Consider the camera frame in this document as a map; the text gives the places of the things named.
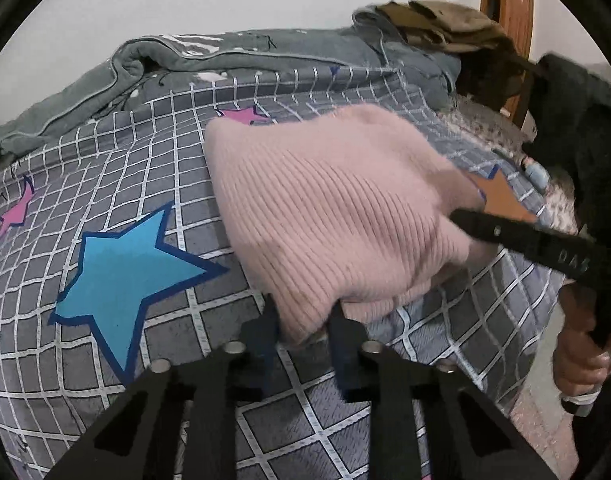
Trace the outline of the person's right hand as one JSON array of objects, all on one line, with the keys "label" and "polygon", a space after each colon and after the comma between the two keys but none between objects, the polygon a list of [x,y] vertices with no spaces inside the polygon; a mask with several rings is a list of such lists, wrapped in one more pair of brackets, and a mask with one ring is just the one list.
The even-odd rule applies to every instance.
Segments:
[{"label": "person's right hand", "polygon": [[590,337],[595,327],[595,292],[575,282],[559,291],[563,328],[553,353],[553,378],[565,396],[581,396],[600,387],[611,376],[611,336],[605,347]]}]

